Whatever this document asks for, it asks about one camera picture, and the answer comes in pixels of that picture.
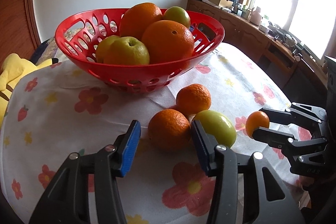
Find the basket rim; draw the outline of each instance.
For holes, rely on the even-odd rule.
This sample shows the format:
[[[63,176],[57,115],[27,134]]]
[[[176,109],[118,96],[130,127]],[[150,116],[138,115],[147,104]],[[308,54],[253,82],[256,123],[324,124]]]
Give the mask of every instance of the basket rim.
[[[94,11],[97,11],[97,10],[122,10],[122,9],[125,9],[125,10],[128,10],[130,8],[105,8],[105,9],[94,9],[94,10],[87,10],[87,11],[83,11],[83,12],[79,12],[79,13],[76,13],[76,14],[73,14],[73,15],[70,15],[69,17],[67,17],[66,19],[64,19],[59,25],[58,27],[56,28],[56,31],[55,31],[55,41],[56,41],[56,45],[57,47],[68,57],[68,58],[73,58],[73,59],[76,59],[77,61],[79,62],[84,62],[84,63],[89,63],[89,64],[95,64],[96,66],[101,66],[101,67],[115,67],[115,68],[144,68],[144,67],[155,67],[155,66],[162,66],[162,65],[170,65],[170,64],[175,64],[175,63],[179,63],[179,62],[185,62],[185,61],[189,61],[189,60],[192,60],[192,59],[195,59],[197,57],[200,57],[200,56],[203,56],[207,53],[210,53],[210,50],[213,51],[216,47],[218,47],[220,45],[220,43],[224,40],[224,36],[225,36],[225,30],[224,30],[224,27],[221,25],[221,23],[219,23],[216,19],[210,17],[209,15],[206,15],[206,14],[202,14],[202,13],[198,13],[198,12],[193,12],[193,11],[186,11],[187,13],[193,13],[193,14],[201,14],[202,16],[204,17],[208,17],[210,19],[210,21],[212,21],[213,23],[215,23],[215,25],[217,25],[216,27],[219,27],[219,30],[222,31],[221,33],[221,38],[218,38],[219,35],[217,35],[213,40],[210,41],[210,43],[218,43],[217,46],[215,46],[213,49],[208,48],[205,52],[201,53],[201,54],[198,54],[198,55],[194,55],[194,56],[191,56],[191,57],[188,57],[188,58],[184,58],[184,59],[181,59],[181,60],[176,60],[176,61],[170,61],[170,62],[164,62],[164,63],[156,63],[156,64],[148,64],[148,65],[110,65],[110,64],[104,64],[104,63],[97,63],[97,62],[90,62],[88,60],[82,60],[81,58],[79,58],[78,56],[76,55],[72,55],[72,54],[69,54],[67,51],[63,50],[62,47],[60,47],[59,44],[61,44],[61,42],[58,41],[58,36],[57,36],[57,33],[61,31],[61,27],[62,27],[62,24],[64,21],[66,21],[68,18],[70,17],[74,17],[74,16],[79,16],[80,14],[82,13],[87,13],[87,12],[94,12]]]

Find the cardboard box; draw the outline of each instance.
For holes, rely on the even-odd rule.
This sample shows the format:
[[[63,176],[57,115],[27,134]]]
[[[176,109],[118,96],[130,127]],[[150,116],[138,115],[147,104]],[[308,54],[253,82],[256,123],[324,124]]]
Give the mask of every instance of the cardboard box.
[[[229,0],[209,0],[212,3],[216,4],[217,6],[224,7],[224,8],[231,8],[233,2]]]

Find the floral tablecloth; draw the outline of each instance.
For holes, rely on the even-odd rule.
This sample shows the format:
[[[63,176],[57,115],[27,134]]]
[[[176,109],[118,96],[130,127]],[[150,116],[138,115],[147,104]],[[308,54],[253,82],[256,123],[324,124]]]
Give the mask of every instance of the floral tablecloth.
[[[297,175],[279,149],[246,135],[246,117],[261,107],[284,110],[289,100],[246,55],[222,43],[201,64],[161,90],[145,95],[109,88],[65,61],[37,70],[15,87],[0,134],[0,181],[4,196],[28,223],[41,194],[71,152],[95,153],[124,133],[133,119],[142,137],[130,172],[118,179],[129,224],[205,223],[214,178],[201,171],[194,148],[163,153],[150,145],[147,125],[158,111],[175,104],[177,92],[191,84],[205,85],[211,109],[224,113],[237,130],[232,149],[251,155],[260,151],[278,172],[296,200],[302,189]],[[273,129],[306,140],[310,134],[295,125],[271,124]],[[94,177],[89,176],[90,218],[97,223]],[[239,177],[239,218],[242,218]]]

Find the metal screw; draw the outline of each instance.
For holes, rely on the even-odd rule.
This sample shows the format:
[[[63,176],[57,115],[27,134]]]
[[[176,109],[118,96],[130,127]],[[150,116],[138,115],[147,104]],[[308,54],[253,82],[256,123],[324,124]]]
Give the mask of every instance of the metal screw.
[[[253,156],[254,156],[256,159],[262,159],[262,158],[263,158],[263,154],[260,153],[260,152],[254,152],[254,153],[253,153]]]
[[[116,149],[116,147],[112,144],[105,146],[105,151],[106,152],[112,152]]]
[[[219,145],[216,146],[216,149],[219,150],[219,151],[225,151],[226,150],[226,146],[219,144]]]
[[[71,153],[69,159],[78,159],[78,153]]]

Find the yellow plush toy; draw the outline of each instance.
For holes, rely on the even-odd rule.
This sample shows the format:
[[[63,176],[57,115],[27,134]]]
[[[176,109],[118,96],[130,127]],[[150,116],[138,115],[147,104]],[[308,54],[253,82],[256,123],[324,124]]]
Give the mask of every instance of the yellow plush toy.
[[[16,53],[7,56],[1,66],[2,73],[0,75],[0,127],[5,116],[9,98],[19,80],[35,70],[50,66],[57,62],[58,60],[55,58],[48,59],[36,66],[26,59],[21,59]]]

